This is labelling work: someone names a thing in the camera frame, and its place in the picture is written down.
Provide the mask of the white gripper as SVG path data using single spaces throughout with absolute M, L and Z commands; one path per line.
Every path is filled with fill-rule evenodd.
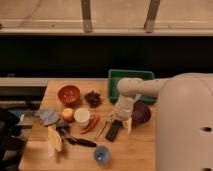
M 128 134 L 132 130 L 132 111 L 135 100 L 132 97 L 120 96 L 115 104 L 115 114 L 111 114 L 108 117 L 108 121 L 112 122 L 115 119 L 115 115 L 120 120 L 126 120 L 123 122 L 123 126 Z

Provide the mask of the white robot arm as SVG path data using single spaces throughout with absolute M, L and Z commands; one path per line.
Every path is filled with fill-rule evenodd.
M 156 171 L 213 171 L 213 73 L 121 78 L 116 119 L 126 121 L 141 96 L 156 101 Z

